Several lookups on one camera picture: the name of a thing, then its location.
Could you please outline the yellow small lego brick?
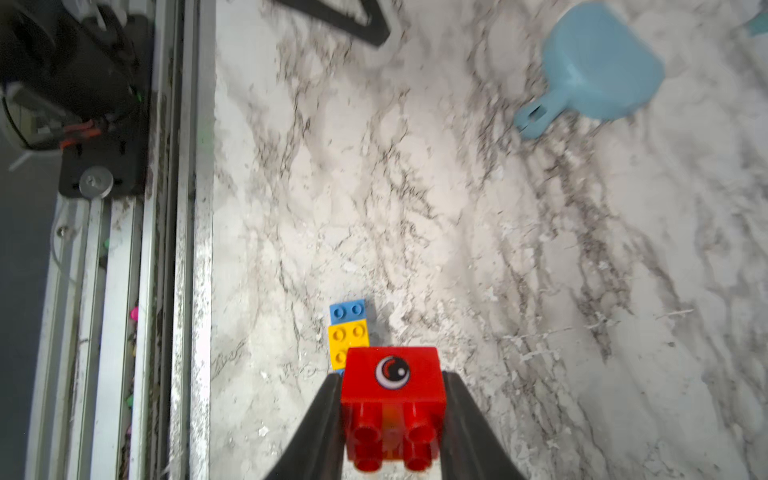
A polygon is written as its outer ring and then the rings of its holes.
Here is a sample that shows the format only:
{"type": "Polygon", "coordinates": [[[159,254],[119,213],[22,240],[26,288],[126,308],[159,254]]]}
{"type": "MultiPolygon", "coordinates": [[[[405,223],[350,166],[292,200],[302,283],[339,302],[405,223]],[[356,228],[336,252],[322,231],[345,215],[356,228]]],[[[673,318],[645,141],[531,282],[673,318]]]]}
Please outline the yellow small lego brick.
{"type": "Polygon", "coordinates": [[[343,370],[346,367],[350,348],[370,346],[367,320],[361,319],[329,326],[328,342],[331,369],[343,370]]]}

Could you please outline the blue long lego brick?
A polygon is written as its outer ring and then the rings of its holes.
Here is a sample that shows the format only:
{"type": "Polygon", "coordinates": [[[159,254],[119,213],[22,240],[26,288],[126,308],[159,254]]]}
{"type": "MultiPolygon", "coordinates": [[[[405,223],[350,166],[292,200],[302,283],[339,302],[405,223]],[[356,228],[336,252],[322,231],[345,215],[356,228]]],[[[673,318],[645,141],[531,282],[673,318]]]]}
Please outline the blue long lego brick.
{"type": "Polygon", "coordinates": [[[336,303],[330,306],[331,325],[355,322],[366,318],[366,307],[363,299],[336,303]]]}

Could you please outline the red square lego brick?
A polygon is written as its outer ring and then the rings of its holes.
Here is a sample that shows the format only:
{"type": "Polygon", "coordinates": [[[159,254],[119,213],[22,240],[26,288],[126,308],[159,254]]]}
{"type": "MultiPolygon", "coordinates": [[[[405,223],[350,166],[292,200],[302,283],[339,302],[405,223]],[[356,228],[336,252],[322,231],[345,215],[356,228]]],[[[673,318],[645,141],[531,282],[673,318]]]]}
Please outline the red square lego brick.
{"type": "Polygon", "coordinates": [[[341,391],[347,457],[376,472],[385,462],[413,472],[438,458],[447,408],[434,347],[354,347],[341,391]]]}

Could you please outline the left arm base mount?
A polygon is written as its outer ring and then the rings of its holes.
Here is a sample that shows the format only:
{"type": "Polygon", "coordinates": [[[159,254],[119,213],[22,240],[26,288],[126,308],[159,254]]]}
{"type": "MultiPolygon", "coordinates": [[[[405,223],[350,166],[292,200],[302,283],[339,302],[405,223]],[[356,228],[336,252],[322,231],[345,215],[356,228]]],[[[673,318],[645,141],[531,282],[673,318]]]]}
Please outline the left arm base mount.
{"type": "Polygon", "coordinates": [[[1,4],[1,116],[29,153],[62,155],[59,192],[145,191],[154,22],[106,2],[76,17],[61,1],[1,4]]]}

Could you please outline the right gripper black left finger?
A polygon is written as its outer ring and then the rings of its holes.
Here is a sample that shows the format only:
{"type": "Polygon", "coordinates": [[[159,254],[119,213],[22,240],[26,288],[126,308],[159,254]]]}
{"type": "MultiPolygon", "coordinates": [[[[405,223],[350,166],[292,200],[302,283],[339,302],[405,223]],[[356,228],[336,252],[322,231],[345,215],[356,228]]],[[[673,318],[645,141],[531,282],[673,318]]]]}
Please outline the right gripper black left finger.
{"type": "Polygon", "coordinates": [[[338,480],[342,477],[345,437],[341,391],[342,376],[329,374],[266,479],[338,480]]]}

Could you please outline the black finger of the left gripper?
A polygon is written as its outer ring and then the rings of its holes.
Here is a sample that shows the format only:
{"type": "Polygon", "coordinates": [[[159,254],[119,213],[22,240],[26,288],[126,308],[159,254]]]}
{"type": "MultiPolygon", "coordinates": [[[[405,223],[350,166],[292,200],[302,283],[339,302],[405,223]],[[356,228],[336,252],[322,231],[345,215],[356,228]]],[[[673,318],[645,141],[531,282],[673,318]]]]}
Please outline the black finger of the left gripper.
{"type": "Polygon", "coordinates": [[[358,21],[319,0],[276,0],[276,3],[324,22],[350,36],[374,47],[382,46],[390,37],[391,30],[377,0],[361,0],[366,21],[358,21]]]}

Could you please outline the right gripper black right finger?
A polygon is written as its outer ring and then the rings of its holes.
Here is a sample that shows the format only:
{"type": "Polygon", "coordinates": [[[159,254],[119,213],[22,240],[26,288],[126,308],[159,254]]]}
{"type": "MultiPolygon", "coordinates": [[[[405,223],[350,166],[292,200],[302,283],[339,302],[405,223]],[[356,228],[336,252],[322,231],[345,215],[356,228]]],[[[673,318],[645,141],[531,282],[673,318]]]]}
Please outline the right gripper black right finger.
{"type": "Polygon", "coordinates": [[[443,479],[524,480],[455,372],[444,371],[446,412],[440,446],[443,479]]]}

